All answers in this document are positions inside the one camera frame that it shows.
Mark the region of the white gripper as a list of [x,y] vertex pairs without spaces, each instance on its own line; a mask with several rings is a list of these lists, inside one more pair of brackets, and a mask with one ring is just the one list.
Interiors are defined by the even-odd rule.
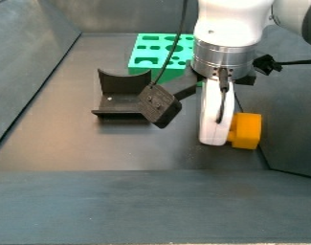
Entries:
[[234,117],[234,84],[223,94],[219,80],[210,78],[202,86],[202,112],[199,140],[206,145],[223,145]]

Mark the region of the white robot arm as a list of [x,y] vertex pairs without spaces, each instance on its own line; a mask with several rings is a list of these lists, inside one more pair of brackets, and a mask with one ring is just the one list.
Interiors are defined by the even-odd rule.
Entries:
[[265,28],[278,25],[311,44],[311,0],[199,0],[193,70],[205,77],[199,140],[258,147],[262,116],[234,111],[234,85],[253,70]]

